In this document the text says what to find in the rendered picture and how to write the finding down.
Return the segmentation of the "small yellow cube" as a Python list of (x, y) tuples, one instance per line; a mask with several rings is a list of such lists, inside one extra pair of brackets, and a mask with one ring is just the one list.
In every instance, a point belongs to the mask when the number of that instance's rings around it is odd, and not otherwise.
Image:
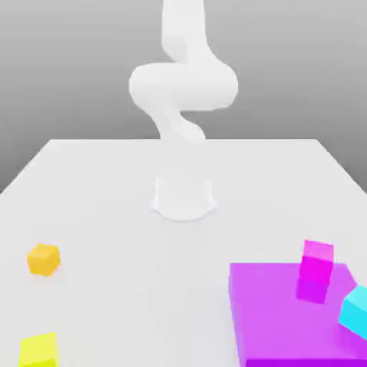
[(19, 367), (60, 367), (59, 347), (55, 333), (23, 338)]

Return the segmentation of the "small magenta cube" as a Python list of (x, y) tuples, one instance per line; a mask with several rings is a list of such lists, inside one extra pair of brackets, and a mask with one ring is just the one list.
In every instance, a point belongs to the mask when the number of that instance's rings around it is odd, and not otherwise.
[(334, 246), (306, 239), (297, 279), (297, 299), (323, 304), (334, 264)]

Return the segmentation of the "small orange cube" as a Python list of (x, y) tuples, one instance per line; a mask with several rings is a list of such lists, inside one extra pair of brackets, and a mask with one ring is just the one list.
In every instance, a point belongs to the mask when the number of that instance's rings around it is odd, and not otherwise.
[(29, 270), (34, 275), (49, 277), (60, 263), (59, 249), (51, 244), (38, 244), (27, 255)]

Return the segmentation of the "small cyan cube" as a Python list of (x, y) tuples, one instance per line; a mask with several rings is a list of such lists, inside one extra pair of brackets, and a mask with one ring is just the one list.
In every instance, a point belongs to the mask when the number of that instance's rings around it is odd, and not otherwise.
[(338, 322), (367, 340), (367, 287), (357, 285), (344, 298)]

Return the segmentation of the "large purple box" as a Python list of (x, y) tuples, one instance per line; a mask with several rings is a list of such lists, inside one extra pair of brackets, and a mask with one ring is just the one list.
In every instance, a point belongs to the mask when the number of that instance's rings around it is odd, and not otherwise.
[(338, 322), (356, 286), (337, 263), (323, 304), (297, 298), (298, 263), (232, 263), (229, 299), (239, 367), (367, 367), (367, 340)]

